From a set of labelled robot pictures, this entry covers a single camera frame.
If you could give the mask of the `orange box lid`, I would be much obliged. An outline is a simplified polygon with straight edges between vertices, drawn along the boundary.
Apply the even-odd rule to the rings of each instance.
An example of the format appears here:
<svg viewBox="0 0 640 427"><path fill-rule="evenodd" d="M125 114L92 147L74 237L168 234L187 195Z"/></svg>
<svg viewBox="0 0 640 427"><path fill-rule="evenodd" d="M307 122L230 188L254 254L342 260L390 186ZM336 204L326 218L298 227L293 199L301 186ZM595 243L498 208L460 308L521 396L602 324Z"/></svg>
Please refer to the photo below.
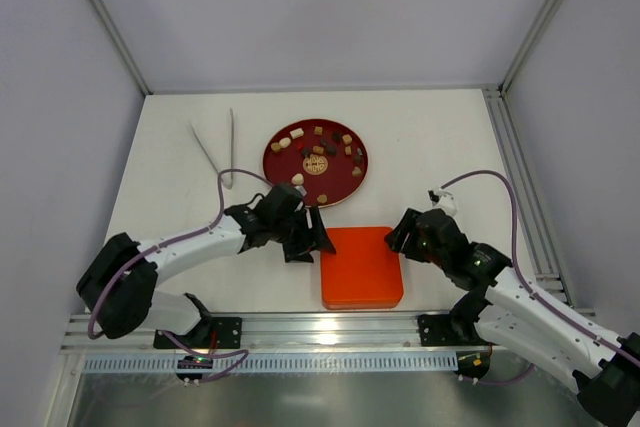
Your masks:
<svg viewBox="0 0 640 427"><path fill-rule="evenodd" d="M399 255L386 226L327 230L334 254L320 254L321 298L329 310L392 309L404 296Z"/></svg>

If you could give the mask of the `metal tweezers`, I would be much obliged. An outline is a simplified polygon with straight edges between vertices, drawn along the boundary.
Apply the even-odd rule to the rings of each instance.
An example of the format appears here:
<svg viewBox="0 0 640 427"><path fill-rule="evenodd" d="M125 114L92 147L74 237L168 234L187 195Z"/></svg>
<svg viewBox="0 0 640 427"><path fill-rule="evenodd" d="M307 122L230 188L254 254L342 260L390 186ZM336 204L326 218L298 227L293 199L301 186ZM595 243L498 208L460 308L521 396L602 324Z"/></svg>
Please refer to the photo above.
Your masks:
<svg viewBox="0 0 640 427"><path fill-rule="evenodd" d="M218 122L208 120L190 121L190 133L196 145L204 155L214 173L221 178L222 185L227 190L234 186L235 174L231 170L235 167L235 113L229 108L218 119Z"/></svg>

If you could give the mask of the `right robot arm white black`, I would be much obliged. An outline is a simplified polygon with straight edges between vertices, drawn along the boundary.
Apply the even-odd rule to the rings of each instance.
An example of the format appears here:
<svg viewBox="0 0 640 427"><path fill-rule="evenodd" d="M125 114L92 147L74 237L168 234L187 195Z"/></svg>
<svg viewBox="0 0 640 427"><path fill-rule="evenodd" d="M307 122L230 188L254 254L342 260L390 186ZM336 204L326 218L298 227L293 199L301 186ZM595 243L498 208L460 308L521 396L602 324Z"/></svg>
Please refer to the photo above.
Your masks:
<svg viewBox="0 0 640 427"><path fill-rule="evenodd" d="M598 325L527 279L515 260L469 240L441 209L405 211L385 237L391 251L430 263L464 296L450 311L465 339L497 344L552 375L605 426L639 411L639 335Z"/></svg>

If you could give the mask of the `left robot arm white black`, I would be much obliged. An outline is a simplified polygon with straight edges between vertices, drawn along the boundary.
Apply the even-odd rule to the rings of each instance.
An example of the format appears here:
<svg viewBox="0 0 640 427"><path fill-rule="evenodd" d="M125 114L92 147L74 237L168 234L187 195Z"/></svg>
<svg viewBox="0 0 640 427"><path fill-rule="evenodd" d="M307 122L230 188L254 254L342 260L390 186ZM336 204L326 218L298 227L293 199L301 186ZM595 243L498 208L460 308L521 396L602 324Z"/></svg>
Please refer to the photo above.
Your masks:
<svg viewBox="0 0 640 427"><path fill-rule="evenodd" d="M207 261L270 242L281 245L287 263L310 263L314 252L336 251L318 207L305 206L301 191L287 183L222 209L211 224L191 232L144 242L127 233L112 236L76 284L91 313L89 338L119 339L149 328L178 347L211 347L216 320L204 304L159 286Z"/></svg>

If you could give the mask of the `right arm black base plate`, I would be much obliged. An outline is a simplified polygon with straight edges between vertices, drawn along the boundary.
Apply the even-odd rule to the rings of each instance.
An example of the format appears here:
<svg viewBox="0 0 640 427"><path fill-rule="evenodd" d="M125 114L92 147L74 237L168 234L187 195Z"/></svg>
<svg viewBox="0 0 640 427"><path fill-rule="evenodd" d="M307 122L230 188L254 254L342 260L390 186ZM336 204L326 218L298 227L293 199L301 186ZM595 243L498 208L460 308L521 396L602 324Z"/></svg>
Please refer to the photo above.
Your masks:
<svg viewBox="0 0 640 427"><path fill-rule="evenodd" d="M462 317L446 314L421 314L417 318L422 347L488 347L475 324Z"/></svg>

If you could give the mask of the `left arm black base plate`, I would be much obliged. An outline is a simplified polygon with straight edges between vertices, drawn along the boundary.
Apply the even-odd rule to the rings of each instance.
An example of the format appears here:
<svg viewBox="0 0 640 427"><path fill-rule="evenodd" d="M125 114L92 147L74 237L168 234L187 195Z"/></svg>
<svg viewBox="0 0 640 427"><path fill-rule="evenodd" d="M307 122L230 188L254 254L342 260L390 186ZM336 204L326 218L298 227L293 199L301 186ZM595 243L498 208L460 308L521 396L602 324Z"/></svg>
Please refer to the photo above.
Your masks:
<svg viewBox="0 0 640 427"><path fill-rule="evenodd" d="M239 348L242 324L241 317L211 316L205 313L178 323L170 323L168 320L147 321L145 326L155 332L155 349L175 349L182 345L194 350L204 350Z"/></svg>

